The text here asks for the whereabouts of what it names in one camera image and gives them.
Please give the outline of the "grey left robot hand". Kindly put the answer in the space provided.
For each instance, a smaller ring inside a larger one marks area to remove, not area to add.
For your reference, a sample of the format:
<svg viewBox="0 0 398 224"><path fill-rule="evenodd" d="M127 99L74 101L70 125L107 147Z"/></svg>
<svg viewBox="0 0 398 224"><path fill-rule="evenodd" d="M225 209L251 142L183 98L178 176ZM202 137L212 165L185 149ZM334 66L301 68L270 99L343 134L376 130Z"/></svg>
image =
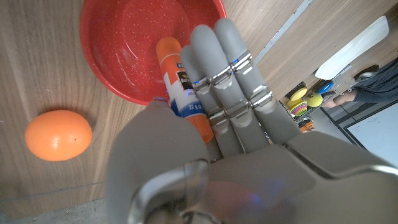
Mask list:
<svg viewBox="0 0 398 224"><path fill-rule="evenodd" d="M396 223L397 168L299 130L234 23L194 28L181 54L210 146L163 98L116 137L105 177L111 223Z"/></svg>

